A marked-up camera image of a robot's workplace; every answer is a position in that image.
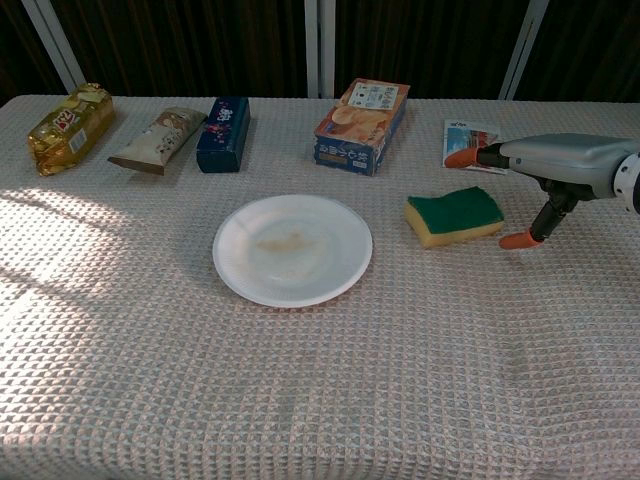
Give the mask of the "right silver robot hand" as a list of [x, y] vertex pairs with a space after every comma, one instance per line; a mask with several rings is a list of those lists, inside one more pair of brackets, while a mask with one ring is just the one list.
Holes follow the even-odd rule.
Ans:
[[639, 142], [633, 139], [557, 133], [462, 149], [447, 168], [495, 167], [535, 179], [548, 200], [529, 229], [503, 237], [503, 249], [544, 242], [580, 201], [620, 198], [639, 212]]

